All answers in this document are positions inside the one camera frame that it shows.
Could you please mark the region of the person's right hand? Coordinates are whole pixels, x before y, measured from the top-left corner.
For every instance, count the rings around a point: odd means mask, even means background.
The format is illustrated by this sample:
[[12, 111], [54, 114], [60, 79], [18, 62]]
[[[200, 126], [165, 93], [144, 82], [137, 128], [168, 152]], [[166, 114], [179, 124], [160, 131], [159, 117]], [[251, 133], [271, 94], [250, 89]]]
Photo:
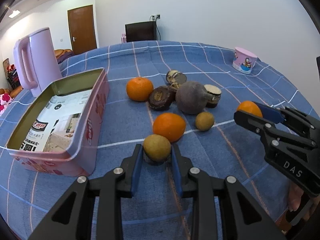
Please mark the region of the person's right hand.
[[289, 187], [289, 193], [288, 193], [288, 207], [289, 211], [296, 211], [301, 202], [301, 198], [304, 191], [295, 183], [291, 183]]

